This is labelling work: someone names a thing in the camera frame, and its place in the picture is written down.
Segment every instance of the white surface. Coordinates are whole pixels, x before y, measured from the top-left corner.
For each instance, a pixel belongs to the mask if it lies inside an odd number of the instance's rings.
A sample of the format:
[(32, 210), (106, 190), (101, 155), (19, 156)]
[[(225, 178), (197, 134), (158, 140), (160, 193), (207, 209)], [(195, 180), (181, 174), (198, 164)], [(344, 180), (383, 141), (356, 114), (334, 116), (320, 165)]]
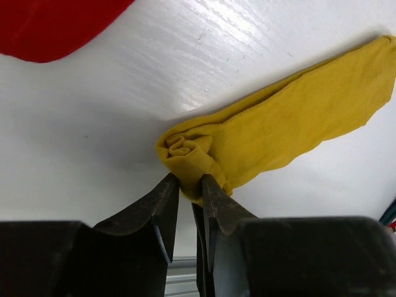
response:
[[(167, 127), (395, 34), (395, 20), (394, 0), (136, 0), (60, 61), (0, 56), (0, 219), (112, 215), (166, 174), (154, 145)], [(234, 198), (262, 217), (379, 218), (396, 196), (395, 115), (396, 98)], [(182, 200), (175, 255), (195, 240)]]

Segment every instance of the folded yellow fabric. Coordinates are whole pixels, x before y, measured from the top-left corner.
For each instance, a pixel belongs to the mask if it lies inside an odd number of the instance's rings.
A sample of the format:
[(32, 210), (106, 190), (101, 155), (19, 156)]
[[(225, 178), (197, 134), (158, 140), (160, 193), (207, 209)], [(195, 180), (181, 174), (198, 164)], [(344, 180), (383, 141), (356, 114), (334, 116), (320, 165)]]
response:
[(157, 152), (183, 193), (202, 206), (203, 174), (231, 195), (259, 173), (365, 125), (390, 100), (395, 76), (396, 38), (383, 36), (178, 124), (162, 135)]

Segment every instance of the red cap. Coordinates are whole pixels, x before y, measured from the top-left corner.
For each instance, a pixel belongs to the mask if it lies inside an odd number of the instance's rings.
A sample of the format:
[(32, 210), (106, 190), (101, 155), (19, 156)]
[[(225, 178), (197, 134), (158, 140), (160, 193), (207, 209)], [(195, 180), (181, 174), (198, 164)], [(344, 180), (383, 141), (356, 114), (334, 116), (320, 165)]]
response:
[(97, 36), (134, 0), (0, 0), (0, 53), (61, 59)]

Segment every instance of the red object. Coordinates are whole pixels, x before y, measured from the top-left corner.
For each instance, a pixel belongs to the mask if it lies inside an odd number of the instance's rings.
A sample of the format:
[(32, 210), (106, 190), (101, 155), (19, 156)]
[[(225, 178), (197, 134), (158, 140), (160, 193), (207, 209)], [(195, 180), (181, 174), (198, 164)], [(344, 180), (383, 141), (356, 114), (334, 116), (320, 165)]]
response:
[(0, 0), (0, 53), (61, 59), (89, 42), (134, 0)]

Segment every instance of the yellow cloth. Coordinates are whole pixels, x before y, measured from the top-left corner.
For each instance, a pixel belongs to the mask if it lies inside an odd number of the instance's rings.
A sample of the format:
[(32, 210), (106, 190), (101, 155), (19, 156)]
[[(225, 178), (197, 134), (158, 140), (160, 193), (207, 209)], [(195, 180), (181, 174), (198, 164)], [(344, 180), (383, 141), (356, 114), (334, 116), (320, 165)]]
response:
[(203, 174), (231, 195), (259, 173), (365, 125), (390, 100), (395, 76), (396, 38), (383, 36), (178, 124), (162, 135), (157, 153), (182, 192), (202, 206)]

